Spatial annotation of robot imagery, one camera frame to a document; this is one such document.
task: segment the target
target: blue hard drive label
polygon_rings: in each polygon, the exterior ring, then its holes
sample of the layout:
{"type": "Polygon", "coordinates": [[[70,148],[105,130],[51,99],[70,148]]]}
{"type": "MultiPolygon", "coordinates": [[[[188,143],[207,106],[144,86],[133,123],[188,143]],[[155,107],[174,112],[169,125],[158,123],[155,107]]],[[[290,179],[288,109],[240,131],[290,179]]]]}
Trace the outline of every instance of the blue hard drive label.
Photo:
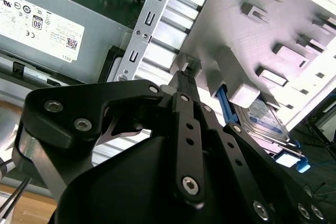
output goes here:
{"type": "Polygon", "coordinates": [[[278,134],[283,134],[280,124],[263,101],[256,99],[248,108],[247,114],[252,122],[278,134]]]}
{"type": "Polygon", "coordinates": [[[253,118],[252,116],[250,116],[250,120],[254,123],[257,123],[257,124],[267,128],[267,129],[271,130],[271,131],[275,131],[279,134],[282,134],[282,131],[280,129],[278,129],[278,128],[276,128],[276,127],[274,127],[274,126],[272,126],[268,123],[265,123],[265,122],[261,121],[260,119],[253,118]]]}

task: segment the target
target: mounting hole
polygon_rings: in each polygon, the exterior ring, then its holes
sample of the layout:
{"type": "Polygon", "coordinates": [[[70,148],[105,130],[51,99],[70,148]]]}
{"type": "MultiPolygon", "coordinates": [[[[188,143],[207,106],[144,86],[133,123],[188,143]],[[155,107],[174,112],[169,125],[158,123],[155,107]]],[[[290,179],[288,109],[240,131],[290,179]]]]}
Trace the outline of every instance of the mounting hole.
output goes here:
{"type": "Polygon", "coordinates": [[[190,138],[187,138],[186,141],[189,145],[194,145],[194,141],[192,141],[190,138]]]}
{"type": "Polygon", "coordinates": [[[241,162],[239,159],[236,159],[235,161],[236,161],[236,164],[237,164],[237,165],[239,165],[239,166],[242,166],[242,165],[243,165],[242,162],[241,162]]]}
{"type": "Polygon", "coordinates": [[[128,79],[127,79],[127,76],[126,75],[124,75],[124,74],[120,74],[120,75],[118,75],[118,81],[127,81],[128,79]]]}
{"type": "Polygon", "coordinates": [[[231,142],[228,142],[227,145],[230,146],[232,149],[235,147],[231,142]]]}
{"type": "Polygon", "coordinates": [[[149,89],[153,92],[153,93],[158,93],[158,89],[156,87],[153,86],[149,86],[149,89]]]}
{"type": "Polygon", "coordinates": [[[194,127],[191,124],[187,123],[187,128],[192,130],[194,127]]]}

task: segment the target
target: metal linkage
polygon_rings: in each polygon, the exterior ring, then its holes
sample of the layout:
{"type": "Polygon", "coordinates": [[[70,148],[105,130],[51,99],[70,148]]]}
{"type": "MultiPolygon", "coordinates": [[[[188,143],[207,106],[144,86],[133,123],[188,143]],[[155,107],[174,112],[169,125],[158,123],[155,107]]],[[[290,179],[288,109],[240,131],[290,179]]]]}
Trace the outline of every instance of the metal linkage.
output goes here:
{"type": "Polygon", "coordinates": [[[145,80],[28,95],[13,160],[59,201],[55,224],[328,223],[239,125],[223,128],[197,101],[192,77],[178,75],[172,95],[145,80]],[[142,129],[151,137],[92,168],[96,143],[142,129]]]}

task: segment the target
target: power supply label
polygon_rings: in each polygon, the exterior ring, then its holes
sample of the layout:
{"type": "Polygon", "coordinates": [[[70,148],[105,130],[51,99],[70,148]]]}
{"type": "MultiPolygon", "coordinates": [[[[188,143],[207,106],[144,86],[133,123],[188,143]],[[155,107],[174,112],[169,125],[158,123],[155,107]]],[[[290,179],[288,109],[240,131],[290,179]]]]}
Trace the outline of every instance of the power supply label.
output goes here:
{"type": "Polygon", "coordinates": [[[77,60],[84,29],[25,0],[0,0],[0,35],[61,60],[77,60]]]}

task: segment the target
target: screw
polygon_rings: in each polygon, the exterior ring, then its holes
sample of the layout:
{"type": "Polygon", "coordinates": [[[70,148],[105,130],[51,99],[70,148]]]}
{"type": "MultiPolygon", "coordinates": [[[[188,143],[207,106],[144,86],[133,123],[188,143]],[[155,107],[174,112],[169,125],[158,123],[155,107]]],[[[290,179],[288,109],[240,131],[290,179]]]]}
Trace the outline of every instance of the screw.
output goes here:
{"type": "Polygon", "coordinates": [[[183,95],[183,94],[181,94],[181,98],[182,98],[182,100],[184,100],[184,101],[189,101],[189,98],[188,97],[186,97],[185,95],[183,95]]]}
{"type": "Polygon", "coordinates": [[[233,129],[238,133],[242,132],[242,130],[237,125],[233,125],[233,129]]]}
{"type": "Polygon", "coordinates": [[[313,210],[314,214],[319,217],[321,220],[324,219],[323,214],[321,213],[321,211],[314,205],[311,205],[311,210],[313,210]]]}
{"type": "Polygon", "coordinates": [[[59,101],[50,100],[44,103],[44,108],[50,112],[60,112],[63,110],[63,105],[59,101]]]}
{"type": "Polygon", "coordinates": [[[254,201],[253,208],[262,220],[267,221],[269,219],[266,208],[260,202],[254,201]]]}
{"type": "Polygon", "coordinates": [[[85,118],[76,119],[74,125],[79,131],[89,131],[92,128],[91,122],[85,118]]]}
{"type": "Polygon", "coordinates": [[[198,193],[198,184],[193,178],[184,177],[182,185],[189,194],[196,195],[198,193]]]}
{"type": "Polygon", "coordinates": [[[204,105],[203,108],[207,111],[207,112],[211,112],[211,108],[208,105],[204,105]]]}
{"type": "Polygon", "coordinates": [[[127,79],[127,76],[126,75],[124,75],[124,74],[120,74],[120,75],[118,75],[118,81],[127,81],[128,79],[127,79]]]}
{"type": "Polygon", "coordinates": [[[158,89],[156,87],[153,87],[153,86],[149,86],[149,89],[154,92],[154,93],[158,93],[158,89]]]}
{"type": "Polygon", "coordinates": [[[310,215],[308,213],[308,211],[306,210],[306,208],[303,207],[303,205],[299,204],[298,205],[299,211],[300,213],[306,218],[306,219],[310,219],[310,215]]]}

